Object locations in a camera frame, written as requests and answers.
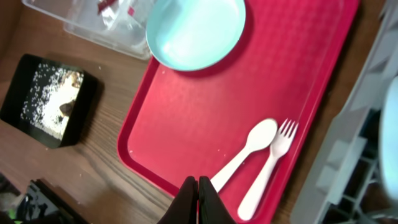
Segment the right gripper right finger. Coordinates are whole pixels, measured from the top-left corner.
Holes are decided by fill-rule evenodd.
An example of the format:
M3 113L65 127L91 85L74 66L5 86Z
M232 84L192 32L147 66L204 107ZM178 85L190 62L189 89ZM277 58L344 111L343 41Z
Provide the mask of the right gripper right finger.
M236 224L210 179L205 176L199 178L198 204L199 224Z

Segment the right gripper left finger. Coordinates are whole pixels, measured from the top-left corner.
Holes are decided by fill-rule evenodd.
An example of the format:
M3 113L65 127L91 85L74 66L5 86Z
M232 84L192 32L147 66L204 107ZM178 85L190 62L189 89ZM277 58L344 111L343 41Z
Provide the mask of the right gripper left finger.
M189 176L158 224L196 224L198 182Z

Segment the white plastic spoon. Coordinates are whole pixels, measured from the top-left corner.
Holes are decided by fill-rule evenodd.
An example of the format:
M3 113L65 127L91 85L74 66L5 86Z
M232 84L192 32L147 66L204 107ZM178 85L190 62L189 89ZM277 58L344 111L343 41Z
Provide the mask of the white plastic spoon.
M245 146L211 178L211 183L216 192L219 192L224 187L251 153L263 150L271 145L277 130L277 121L272 118L260 121L250 130Z

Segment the light blue plate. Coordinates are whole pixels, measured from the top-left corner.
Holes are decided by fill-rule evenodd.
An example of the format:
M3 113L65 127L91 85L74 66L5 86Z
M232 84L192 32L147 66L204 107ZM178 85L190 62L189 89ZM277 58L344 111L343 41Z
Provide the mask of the light blue plate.
M243 0L160 0L150 12L146 40L162 65L201 70L232 51L245 23Z

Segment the red snack wrapper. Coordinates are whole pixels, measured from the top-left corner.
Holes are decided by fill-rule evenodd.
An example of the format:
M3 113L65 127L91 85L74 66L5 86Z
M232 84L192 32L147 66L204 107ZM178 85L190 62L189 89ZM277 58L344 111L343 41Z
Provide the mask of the red snack wrapper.
M102 0L97 4L98 14L101 14L102 11L111 7L117 0Z

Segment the light blue bowl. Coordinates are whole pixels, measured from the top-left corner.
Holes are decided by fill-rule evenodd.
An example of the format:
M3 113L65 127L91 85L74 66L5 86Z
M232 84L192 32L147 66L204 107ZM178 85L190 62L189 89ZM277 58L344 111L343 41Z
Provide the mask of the light blue bowl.
M381 110L379 160L384 190L397 203L397 77L387 89Z

